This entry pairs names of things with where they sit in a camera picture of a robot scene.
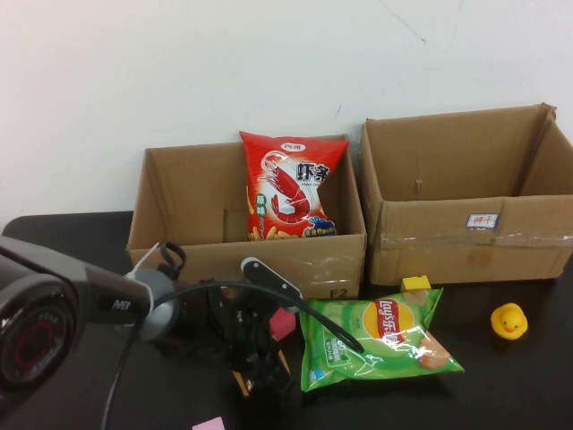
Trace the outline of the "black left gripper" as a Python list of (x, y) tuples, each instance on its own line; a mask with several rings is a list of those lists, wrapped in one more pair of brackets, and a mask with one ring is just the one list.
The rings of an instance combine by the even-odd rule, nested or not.
[(241, 393), (288, 391), (292, 376), (278, 341), (271, 334), (270, 320), (283, 305), (274, 292), (252, 283), (203, 280), (183, 290), (187, 301), (202, 298), (205, 321), (198, 337), (209, 354), (230, 364)]

